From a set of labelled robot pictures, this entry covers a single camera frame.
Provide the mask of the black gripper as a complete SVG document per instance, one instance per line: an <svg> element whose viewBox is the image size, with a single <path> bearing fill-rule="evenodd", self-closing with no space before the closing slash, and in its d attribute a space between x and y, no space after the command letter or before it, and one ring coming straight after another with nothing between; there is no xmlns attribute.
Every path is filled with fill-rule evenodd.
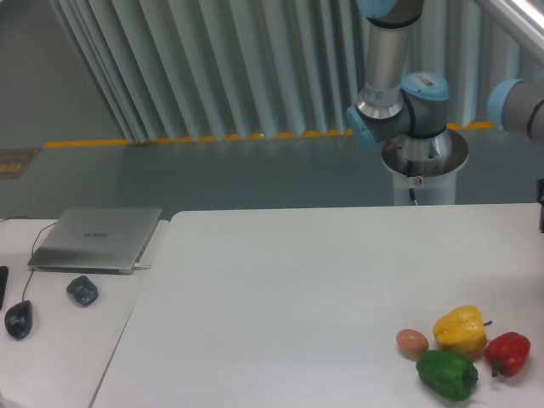
<svg viewBox="0 0 544 408"><path fill-rule="evenodd" d="M544 233L544 179L536 182L536 202L540 205L539 231Z"/></svg>

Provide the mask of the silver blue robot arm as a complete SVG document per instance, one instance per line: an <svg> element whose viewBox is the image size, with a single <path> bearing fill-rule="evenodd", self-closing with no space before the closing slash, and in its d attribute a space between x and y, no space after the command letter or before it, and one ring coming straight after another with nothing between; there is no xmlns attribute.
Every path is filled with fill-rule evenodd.
<svg viewBox="0 0 544 408"><path fill-rule="evenodd" d="M410 27L424 1L356 1L370 22L365 85L347 109L354 136L382 147L394 205L452 205L468 143L446 128L447 81L439 74L402 75ZM543 52L543 12L530 1L475 1L535 57ZM500 82L487 101L490 121L543 146L543 79Z"/></svg>

